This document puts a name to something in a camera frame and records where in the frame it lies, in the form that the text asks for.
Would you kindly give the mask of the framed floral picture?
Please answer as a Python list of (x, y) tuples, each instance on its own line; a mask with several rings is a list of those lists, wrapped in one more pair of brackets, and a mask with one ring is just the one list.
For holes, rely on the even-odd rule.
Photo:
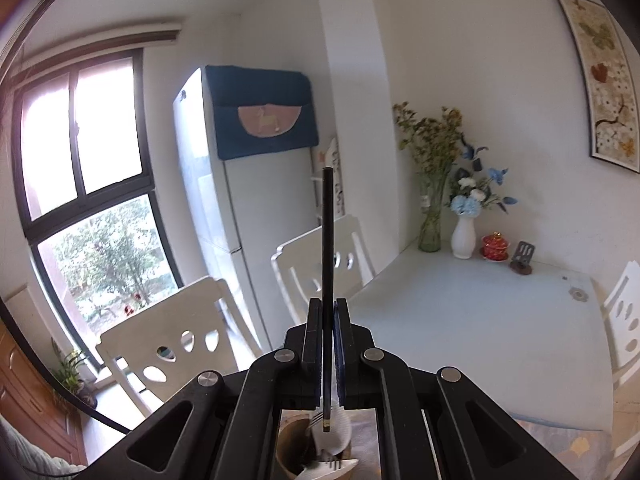
[(584, 76), (590, 156), (639, 171), (639, 112), (634, 80), (612, 16), (591, 0), (558, 0)]

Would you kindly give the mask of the black phone stand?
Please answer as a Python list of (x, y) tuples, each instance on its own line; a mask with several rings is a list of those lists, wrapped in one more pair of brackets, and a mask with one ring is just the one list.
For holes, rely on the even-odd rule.
[(532, 259), (535, 252), (535, 246), (521, 240), (515, 249), (514, 255), (509, 263), (509, 268), (520, 275), (530, 275), (533, 273)]

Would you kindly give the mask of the red lidded teacup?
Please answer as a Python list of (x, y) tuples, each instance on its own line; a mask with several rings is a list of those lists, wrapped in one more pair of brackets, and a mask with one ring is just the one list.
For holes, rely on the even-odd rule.
[(492, 262), (503, 262), (509, 259), (510, 243), (500, 232), (493, 232), (482, 238), (480, 255)]

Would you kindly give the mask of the white refrigerator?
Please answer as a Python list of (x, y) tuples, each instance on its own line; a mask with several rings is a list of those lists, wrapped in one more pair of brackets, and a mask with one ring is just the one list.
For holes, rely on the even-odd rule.
[(206, 66), (174, 99), (183, 185), (208, 274), (228, 283), (259, 347), (271, 350), (294, 323), (271, 258), (318, 224), (314, 148), (219, 159)]

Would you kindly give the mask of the white ribbed vase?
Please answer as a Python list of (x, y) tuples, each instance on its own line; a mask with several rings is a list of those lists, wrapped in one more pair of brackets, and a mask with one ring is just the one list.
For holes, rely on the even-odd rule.
[(472, 257), (476, 245), (475, 219), (460, 214), (458, 222), (452, 232), (450, 246), (452, 254), (462, 260)]

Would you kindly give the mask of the glass vase with stems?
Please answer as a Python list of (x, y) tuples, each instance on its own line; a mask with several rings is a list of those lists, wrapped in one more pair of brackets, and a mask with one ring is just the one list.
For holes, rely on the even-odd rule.
[(422, 224), (418, 248), (439, 252), (440, 212), (445, 184), (461, 153), (463, 116), (455, 107), (443, 107), (439, 118), (419, 117), (408, 102), (393, 105), (398, 148), (406, 151), (419, 180)]

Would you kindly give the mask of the steel fork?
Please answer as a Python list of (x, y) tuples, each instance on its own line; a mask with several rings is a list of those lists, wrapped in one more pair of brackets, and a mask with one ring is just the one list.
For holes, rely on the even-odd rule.
[(323, 426), (325, 420), (326, 419), (324, 418), (324, 411), (322, 410), (322, 408), (319, 408), (314, 412), (314, 414), (309, 417), (307, 428), (311, 429), (317, 425)]
[(339, 452), (337, 455), (331, 454), (327, 450), (320, 452), (320, 462), (325, 464), (331, 470), (340, 470), (342, 468), (342, 456), (343, 453)]

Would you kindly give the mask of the window with dark frame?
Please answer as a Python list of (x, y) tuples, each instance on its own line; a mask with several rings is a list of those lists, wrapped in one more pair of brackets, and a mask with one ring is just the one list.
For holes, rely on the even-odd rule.
[(12, 98), (23, 233), (63, 332), (100, 370), (101, 335), (183, 284), (156, 196), (143, 52), (73, 62)]

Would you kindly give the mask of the blue fridge cover cloth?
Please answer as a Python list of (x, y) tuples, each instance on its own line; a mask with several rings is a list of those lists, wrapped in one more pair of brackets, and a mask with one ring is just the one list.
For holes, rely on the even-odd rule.
[(314, 148), (319, 133), (311, 83), (292, 70), (205, 67), (221, 160)]

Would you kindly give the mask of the black chopstick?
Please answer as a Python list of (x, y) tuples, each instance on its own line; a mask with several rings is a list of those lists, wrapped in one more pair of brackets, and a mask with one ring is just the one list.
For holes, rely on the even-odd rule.
[(333, 169), (322, 170), (322, 410), (324, 430), (331, 419), (334, 282), (334, 184)]

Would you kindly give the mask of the white rice paddle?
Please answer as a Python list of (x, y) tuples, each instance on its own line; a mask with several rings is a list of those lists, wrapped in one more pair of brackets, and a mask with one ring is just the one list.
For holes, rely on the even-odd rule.
[(359, 465), (359, 460), (329, 460), (328, 462), (312, 462), (298, 474), (296, 480), (345, 480), (352, 478), (352, 473)]
[(340, 455), (352, 440), (352, 424), (344, 408), (338, 405), (333, 405), (331, 408), (328, 431), (322, 426), (322, 414), (319, 414), (318, 422), (310, 427), (310, 431), (319, 455), (323, 452), (333, 456)]

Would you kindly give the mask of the potted green plant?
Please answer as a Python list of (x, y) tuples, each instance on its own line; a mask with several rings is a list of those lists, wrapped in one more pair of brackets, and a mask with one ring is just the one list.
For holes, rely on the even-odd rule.
[(50, 369), (52, 375), (76, 398), (90, 408), (96, 408), (98, 400), (79, 373), (79, 367), (87, 358), (77, 350), (64, 354), (54, 339), (51, 339), (51, 347), (58, 359), (58, 364)]

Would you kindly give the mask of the patterned grey placemat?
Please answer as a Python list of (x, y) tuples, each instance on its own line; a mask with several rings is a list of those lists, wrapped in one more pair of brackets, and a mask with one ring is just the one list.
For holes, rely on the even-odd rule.
[(624, 464), (612, 468), (611, 463), (629, 457), (639, 443), (639, 434), (634, 434), (613, 448), (611, 435), (606, 431), (556, 426), (520, 415), (514, 419), (578, 479), (615, 478)]

